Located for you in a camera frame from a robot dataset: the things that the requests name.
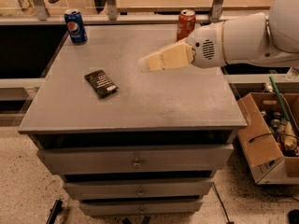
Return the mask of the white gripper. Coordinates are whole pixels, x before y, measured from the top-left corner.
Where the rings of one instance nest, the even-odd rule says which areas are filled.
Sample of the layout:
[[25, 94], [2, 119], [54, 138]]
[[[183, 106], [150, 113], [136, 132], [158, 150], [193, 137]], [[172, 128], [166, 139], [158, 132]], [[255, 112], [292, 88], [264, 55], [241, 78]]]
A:
[[222, 47], [222, 28], [217, 22], [194, 29], [186, 38], [187, 43], [176, 43], [154, 51], [138, 61], [142, 72], [178, 69], [192, 65], [200, 68], [226, 65]]

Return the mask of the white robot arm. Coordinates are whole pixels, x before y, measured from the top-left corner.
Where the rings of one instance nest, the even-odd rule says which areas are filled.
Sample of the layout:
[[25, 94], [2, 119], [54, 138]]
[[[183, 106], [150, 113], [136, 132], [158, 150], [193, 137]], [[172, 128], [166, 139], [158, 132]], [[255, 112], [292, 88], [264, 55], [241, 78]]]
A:
[[262, 12], [194, 29], [187, 37], [140, 59], [144, 72], [250, 64], [295, 67], [299, 62], [299, 0], [275, 0]]

